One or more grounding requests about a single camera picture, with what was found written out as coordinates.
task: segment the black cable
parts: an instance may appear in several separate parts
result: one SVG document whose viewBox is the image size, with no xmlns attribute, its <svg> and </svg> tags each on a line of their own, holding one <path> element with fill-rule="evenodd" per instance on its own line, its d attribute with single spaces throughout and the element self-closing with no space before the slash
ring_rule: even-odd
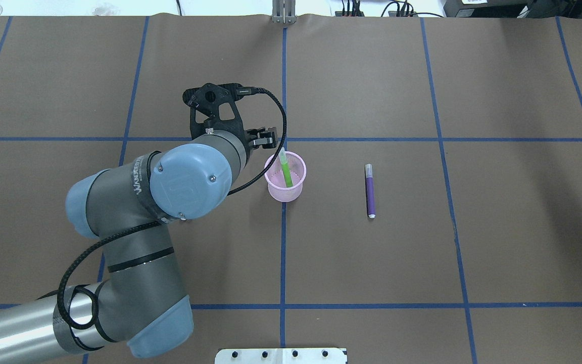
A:
<svg viewBox="0 0 582 364">
<path fill-rule="evenodd" d="M 38 299 L 36 299 L 36 300 L 45 299 L 45 298 L 47 298 L 47 297 L 51 297 L 51 296 L 53 296 L 53 295 L 57 295 L 57 294 L 58 294 L 58 290 L 53 290 L 53 291 L 51 291 L 51 292 L 48 292 L 47 294 L 43 295 L 42 297 L 39 297 L 39 298 L 38 298 Z"/>
<path fill-rule="evenodd" d="M 413 15 L 421 15 L 421 14 L 427 14 L 427 15 L 434 15 L 434 16 L 439 16 L 439 18 L 445 18 L 445 16 L 441 16 L 439 14 L 435 14 L 435 13 L 429 13 L 429 12 L 416 12 L 416 13 L 410 13 L 407 16 L 413 16 Z"/>
<path fill-rule="evenodd" d="M 408 2 L 404 2 L 404 4 L 401 6 L 401 10 L 397 12 L 397 16 L 408 16 L 408 12 Z"/>
<path fill-rule="evenodd" d="M 385 9 L 383 9 L 383 12 L 381 13 L 381 18 L 383 18 L 383 16 L 385 15 L 385 12 L 387 11 L 387 8 L 390 7 L 390 5 L 392 4 L 397 4 L 397 14 L 395 16 L 399 17 L 399 16 L 407 16 L 406 13 L 404 13 L 404 15 L 400 15 L 402 12 L 407 10 L 407 13 L 412 13 L 414 12 L 414 7 L 411 3 L 409 2 L 399 2 L 399 1 L 395 1 L 395 2 L 389 2 L 386 6 Z M 401 4 L 404 4 L 404 6 L 407 5 L 406 9 L 401 10 Z"/>
<path fill-rule="evenodd" d="M 85 324 L 77 323 L 76 321 L 73 320 L 73 318 L 71 318 L 71 314 L 69 313 L 69 311 L 67 310 L 67 308 L 64 304 L 64 294 L 65 294 L 65 290 L 67 289 L 67 282 L 69 281 L 71 274 L 73 274 L 73 272 L 76 270 L 78 265 L 80 265 L 80 263 L 82 263 L 83 260 L 85 260 L 85 258 L 87 258 L 96 249 L 104 246 L 104 244 L 108 244 L 110 242 L 113 242 L 114 240 L 120 239 L 122 237 L 126 237 L 127 235 L 131 235 L 133 233 L 138 233 L 139 231 L 147 230 L 150 228 L 155 228 L 156 226 L 160 226 L 160 225 L 161 224 L 159 222 L 152 221 L 150 223 L 144 223 L 143 225 L 134 226 L 133 228 L 129 228 L 125 231 L 121 231 L 120 233 L 113 234 L 110 237 L 106 237 L 103 240 L 100 240 L 99 242 L 90 246 L 87 250 L 83 251 L 80 254 L 80 256 L 78 258 L 76 258 L 76 260 L 73 261 L 73 263 L 71 263 L 69 268 L 67 268 L 67 271 L 64 272 L 62 279 L 60 280 L 60 285 L 58 286 L 58 292 L 57 292 L 58 311 L 60 312 L 60 316 L 62 316 L 62 320 L 64 320 L 67 323 L 67 325 L 69 325 L 70 327 L 72 327 L 74 329 L 85 330 L 85 329 L 88 329 L 88 328 L 92 327 L 93 325 L 95 325 L 95 323 L 98 321 L 98 313 L 99 313 L 98 297 L 93 292 L 84 288 L 83 286 L 76 286 L 74 292 L 84 293 L 85 295 L 87 295 L 91 299 L 91 320 L 90 321 L 88 321 Z"/>
<path fill-rule="evenodd" d="M 383 16 L 385 15 L 385 11 L 386 11 L 386 10 L 387 10 L 387 8 L 389 8 L 389 7 L 390 7 L 390 5 L 392 5 L 392 4 L 397 4 L 397 14 L 398 14 L 398 12 L 399 12 L 399 6 L 400 6 L 400 5 L 399 5 L 399 2 L 389 2 L 389 3 L 388 3 L 386 6 L 385 6 L 385 9 L 383 9 L 383 12 L 381 13 L 381 18 L 383 18 Z"/>
<path fill-rule="evenodd" d="M 284 142 L 286 141 L 286 111 L 284 111 L 284 107 L 282 106 L 282 104 L 280 104 L 280 101 L 277 100 L 277 97 L 275 97 L 275 95 L 273 95 L 273 93 L 270 92 L 269 90 L 262 88 L 262 87 L 256 87 L 255 90 L 256 90 L 256 93 L 267 94 L 268 97 L 270 97 L 273 100 L 273 102 L 275 102 L 275 105 L 277 105 L 277 107 L 280 109 L 280 112 L 282 113 L 282 138 L 280 138 L 279 145 L 277 146 L 277 149 L 275 150 L 275 154 L 273 155 L 273 158 L 268 163 L 268 165 L 265 166 L 265 168 L 262 170 L 262 172 L 259 172 L 259 174 L 256 175 L 249 182 L 246 182 L 245 184 L 241 185 L 240 187 L 237 187 L 236 189 L 230 191 L 228 193 L 229 196 L 231 194 L 238 193 L 239 191 L 242 191 L 243 189 L 245 189 L 248 186 L 257 182 L 257 180 L 259 180 L 264 175 L 264 173 L 266 173 L 271 168 L 271 166 L 273 165 L 273 162 L 275 162 L 275 159 L 277 158 L 277 155 L 280 154 L 280 150 L 282 150 L 282 147 L 284 147 Z"/>
</svg>

